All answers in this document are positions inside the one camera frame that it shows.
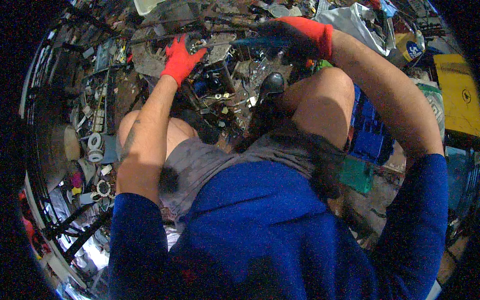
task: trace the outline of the blue sweater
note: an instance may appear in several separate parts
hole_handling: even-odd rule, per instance
[[[425,299],[444,249],[446,163],[411,168],[371,255],[302,175],[269,161],[218,173],[185,221],[168,252],[158,207],[116,197],[112,299]]]

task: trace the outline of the clear plastic container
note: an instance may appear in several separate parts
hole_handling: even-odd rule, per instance
[[[148,15],[157,4],[164,1],[166,0],[133,0],[137,12],[141,16]]]

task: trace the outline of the forearm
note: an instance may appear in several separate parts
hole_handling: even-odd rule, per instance
[[[171,76],[162,76],[138,114],[123,147],[118,193],[139,194],[158,204],[157,184],[167,152],[168,116],[177,87]]]
[[[428,100],[397,67],[352,36],[334,30],[333,63],[358,84],[410,157],[443,155]]]

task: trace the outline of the tattoo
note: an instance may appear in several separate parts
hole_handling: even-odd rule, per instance
[[[125,144],[123,145],[122,153],[120,155],[120,162],[123,162],[130,153],[130,148],[132,147],[133,139],[135,138],[135,124],[140,124],[140,120],[136,119],[135,122],[133,122],[130,131],[128,132],[127,139],[125,140]]]

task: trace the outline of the red work glove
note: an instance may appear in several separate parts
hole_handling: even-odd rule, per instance
[[[200,61],[207,51],[207,49],[202,48],[195,54],[190,55],[185,47],[185,37],[186,35],[182,35],[180,41],[179,37],[174,38],[172,46],[166,48],[168,61],[165,65],[165,69],[160,74],[160,76],[172,76],[179,87],[181,82],[187,78],[195,67],[195,64]]]
[[[291,41],[289,60],[329,59],[333,27],[301,17],[281,17],[259,26],[261,35]]]

